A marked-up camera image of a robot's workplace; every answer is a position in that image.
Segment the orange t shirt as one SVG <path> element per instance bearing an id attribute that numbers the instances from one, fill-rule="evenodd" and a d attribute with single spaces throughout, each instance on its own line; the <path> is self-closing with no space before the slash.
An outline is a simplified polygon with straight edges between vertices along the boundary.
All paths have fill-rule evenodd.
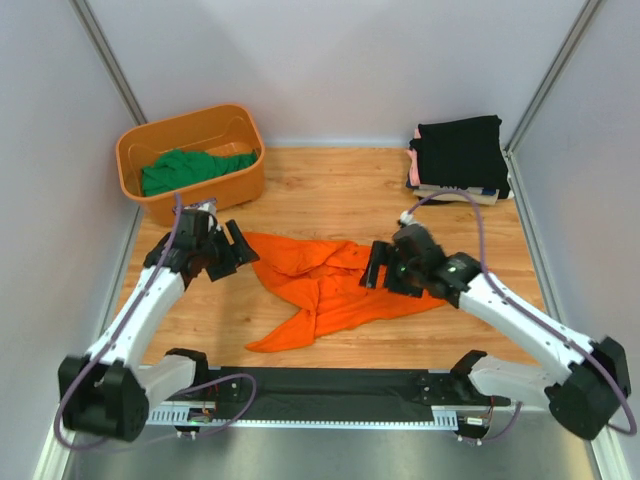
<path id="1" fill-rule="evenodd" d="M 371 248 L 352 241 L 298 240 L 251 232 L 245 235 L 259 255 L 253 270 L 267 291 L 299 311 L 264 338 L 246 345 L 273 353 L 312 345 L 319 337 L 439 308 L 443 300 L 419 298 L 359 284 Z"/>

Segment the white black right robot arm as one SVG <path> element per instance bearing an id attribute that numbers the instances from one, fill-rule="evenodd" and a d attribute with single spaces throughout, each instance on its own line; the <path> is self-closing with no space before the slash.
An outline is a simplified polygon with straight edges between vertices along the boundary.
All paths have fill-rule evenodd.
<path id="1" fill-rule="evenodd" d="M 545 408 L 567 431 L 593 440 L 619 410 L 628 410 L 631 382 L 624 347 L 596 341 L 560 324 L 501 283 L 472 256 L 448 255 L 419 223 L 405 224 L 390 242 L 375 241 L 360 284 L 446 301 L 500 331 L 537 366 L 506 362 L 482 352 L 460 361 L 452 395 L 470 404 L 482 395 Z"/>

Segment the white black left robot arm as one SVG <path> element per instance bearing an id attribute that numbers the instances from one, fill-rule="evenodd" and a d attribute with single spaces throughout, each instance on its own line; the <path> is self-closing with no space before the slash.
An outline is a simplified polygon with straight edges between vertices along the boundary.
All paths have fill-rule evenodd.
<path id="1" fill-rule="evenodd" d="M 74 431 L 100 442 L 132 442 L 164 401 L 174 396 L 199 401 L 213 390 L 203 352 L 174 348 L 147 368 L 142 357 L 200 273 L 217 281 L 258 258 L 235 221 L 219 224 L 206 207 L 177 209 L 172 230 L 147 254 L 138 283 L 112 324 L 84 354 L 61 362 L 57 440 Z"/>

